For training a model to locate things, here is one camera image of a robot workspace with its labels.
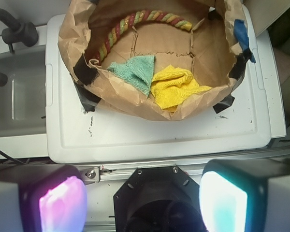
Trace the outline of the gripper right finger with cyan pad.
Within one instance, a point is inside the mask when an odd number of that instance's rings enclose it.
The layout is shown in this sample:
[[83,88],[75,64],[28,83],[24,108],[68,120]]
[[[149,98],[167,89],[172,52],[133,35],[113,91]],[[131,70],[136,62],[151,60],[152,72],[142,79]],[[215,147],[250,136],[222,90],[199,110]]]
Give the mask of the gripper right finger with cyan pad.
[[210,232],[290,232],[290,158],[212,159],[199,202]]

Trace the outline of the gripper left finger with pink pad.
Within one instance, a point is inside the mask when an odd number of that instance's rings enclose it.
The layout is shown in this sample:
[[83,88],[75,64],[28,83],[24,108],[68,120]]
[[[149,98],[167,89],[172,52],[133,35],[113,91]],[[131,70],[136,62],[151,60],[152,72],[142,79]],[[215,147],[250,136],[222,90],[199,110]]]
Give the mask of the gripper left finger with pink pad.
[[81,232],[86,218],[76,167],[0,164],[0,232]]

